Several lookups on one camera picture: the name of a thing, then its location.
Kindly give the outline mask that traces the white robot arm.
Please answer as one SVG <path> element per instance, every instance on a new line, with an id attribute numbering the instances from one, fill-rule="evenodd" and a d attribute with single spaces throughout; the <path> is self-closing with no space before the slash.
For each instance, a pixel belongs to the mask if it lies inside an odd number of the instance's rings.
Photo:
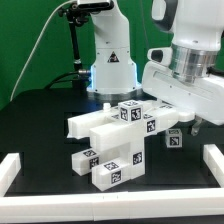
<path id="1" fill-rule="evenodd" d="M 129 22 L 117 6 L 92 16 L 96 59 L 89 91 L 106 98 L 137 88 L 224 124 L 224 73 L 215 69 L 224 35 L 224 0 L 152 0 L 151 32 L 142 81 L 130 56 Z"/>

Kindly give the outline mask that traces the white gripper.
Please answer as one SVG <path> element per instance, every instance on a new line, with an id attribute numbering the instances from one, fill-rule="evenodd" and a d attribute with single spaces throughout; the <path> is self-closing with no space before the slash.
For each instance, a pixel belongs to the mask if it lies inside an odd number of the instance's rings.
<path id="1" fill-rule="evenodd" d="M 224 124 L 224 77 L 211 73 L 217 52 L 183 47 L 154 48 L 148 51 L 142 88 L 151 96 L 197 116 L 191 127 L 196 136 L 203 119 Z"/>

